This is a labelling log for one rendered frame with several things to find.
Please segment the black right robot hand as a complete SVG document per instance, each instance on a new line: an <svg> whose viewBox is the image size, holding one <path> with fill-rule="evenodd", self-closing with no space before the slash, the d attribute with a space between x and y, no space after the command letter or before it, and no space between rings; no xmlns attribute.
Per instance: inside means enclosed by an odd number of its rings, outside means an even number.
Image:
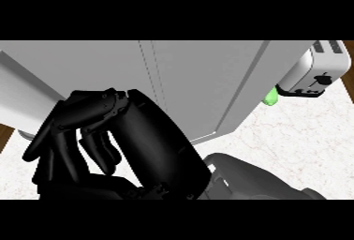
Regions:
<svg viewBox="0 0 354 240"><path fill-rule="evenodd" d="M136 89L74 91L22 159L49 200L195 200L211 171L168 115Z"/></svg>

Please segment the grey flat cabinet door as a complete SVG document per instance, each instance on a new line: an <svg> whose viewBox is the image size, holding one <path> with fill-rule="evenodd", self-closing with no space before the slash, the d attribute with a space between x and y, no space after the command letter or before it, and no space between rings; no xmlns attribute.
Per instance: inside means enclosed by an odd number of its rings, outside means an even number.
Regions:
<svg viewBox="0 0 354 240"><path fill-rule="evenodd" d="M0 40L0 51L66 98L140 90L193 143L233 132L310 49L308 40Z"/></svg>

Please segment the green wine bottle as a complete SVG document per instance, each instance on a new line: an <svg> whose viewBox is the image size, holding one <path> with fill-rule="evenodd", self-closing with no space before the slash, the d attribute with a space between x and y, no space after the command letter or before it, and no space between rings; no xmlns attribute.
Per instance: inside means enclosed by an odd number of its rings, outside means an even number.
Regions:
<svg viewBox="0 0 354 240"><path fill-rule="evenodd" d="M272 91L269 92L267 96L263 99L263 103L267 106L273 106L277 104L277 89L273 88Z"/></svg>

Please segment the pale grey cabinet body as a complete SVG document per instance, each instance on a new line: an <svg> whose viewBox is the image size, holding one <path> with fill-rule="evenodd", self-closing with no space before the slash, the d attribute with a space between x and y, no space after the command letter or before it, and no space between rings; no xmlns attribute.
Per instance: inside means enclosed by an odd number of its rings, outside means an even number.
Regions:
<svg viewBox="0 0 354 240"><path fill-rule="evenodd" d="M0 124L36 134L65 97L0 51Z"/></svg>

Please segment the white toaster with black base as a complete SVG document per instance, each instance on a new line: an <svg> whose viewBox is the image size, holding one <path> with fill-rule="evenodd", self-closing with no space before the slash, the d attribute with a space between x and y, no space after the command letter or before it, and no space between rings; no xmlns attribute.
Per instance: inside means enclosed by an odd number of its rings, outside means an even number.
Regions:
<svg viewBox="0 0 354 240"><path fill-rule="evenodd" d="M285 97L317 98L350 67L344 42L317 40L276 84L277 93Z"/></svg>

